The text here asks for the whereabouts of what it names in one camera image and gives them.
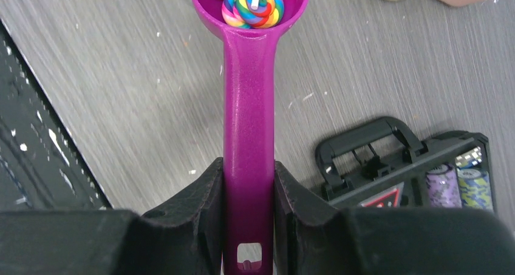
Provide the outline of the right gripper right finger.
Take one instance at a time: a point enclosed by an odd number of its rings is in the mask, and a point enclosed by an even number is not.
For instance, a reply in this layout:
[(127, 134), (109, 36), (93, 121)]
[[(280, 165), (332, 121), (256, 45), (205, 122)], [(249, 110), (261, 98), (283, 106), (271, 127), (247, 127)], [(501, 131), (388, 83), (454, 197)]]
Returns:
[(514, 237), (492, 213), (335, 209), (275, 164), (279, 274), (513, 274)]

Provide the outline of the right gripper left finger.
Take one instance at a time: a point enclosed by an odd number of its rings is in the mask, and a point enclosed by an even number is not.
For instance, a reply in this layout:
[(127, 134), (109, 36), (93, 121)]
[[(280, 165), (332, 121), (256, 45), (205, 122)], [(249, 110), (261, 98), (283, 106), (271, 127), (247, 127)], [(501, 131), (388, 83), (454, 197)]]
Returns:
[(1, 214), (2, 274), (219, 274), (222, 159), (161, 205)]

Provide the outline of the magenta plastic scoop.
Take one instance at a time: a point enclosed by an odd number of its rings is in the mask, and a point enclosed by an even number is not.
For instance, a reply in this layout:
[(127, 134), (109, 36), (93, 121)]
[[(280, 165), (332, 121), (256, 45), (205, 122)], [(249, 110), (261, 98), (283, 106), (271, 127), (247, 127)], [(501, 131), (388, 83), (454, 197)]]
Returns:
[(229, 26), (221, 0), (192, 0), (223, 42), (225, 274), (273, 272), (274, 64), (280, 37), (309, 0), (284, 0), (283, 19), (268, 29)]

